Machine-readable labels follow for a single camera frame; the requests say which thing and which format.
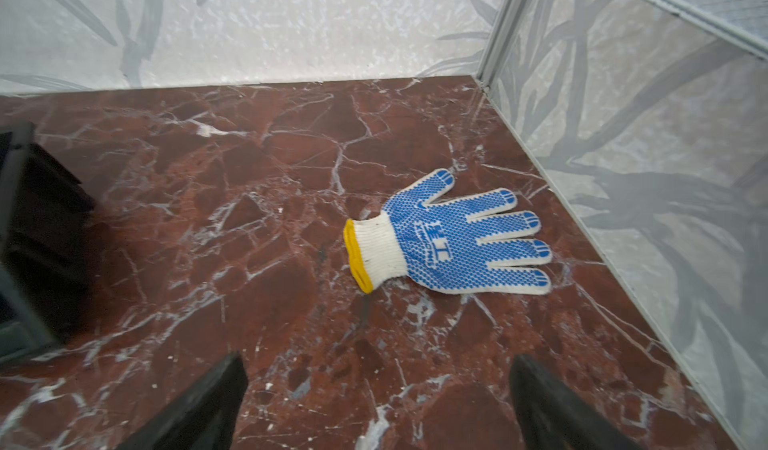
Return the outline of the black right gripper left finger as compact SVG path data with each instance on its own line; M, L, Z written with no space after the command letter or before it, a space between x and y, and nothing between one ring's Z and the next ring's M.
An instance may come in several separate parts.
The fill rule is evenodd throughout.
M247 387L243 359L232 352L118 447L228 449Z

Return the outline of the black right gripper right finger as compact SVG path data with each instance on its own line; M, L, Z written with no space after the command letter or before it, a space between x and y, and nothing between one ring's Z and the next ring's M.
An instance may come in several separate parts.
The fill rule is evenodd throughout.
M530 355L514 357L509 386L528 449L639 447Z

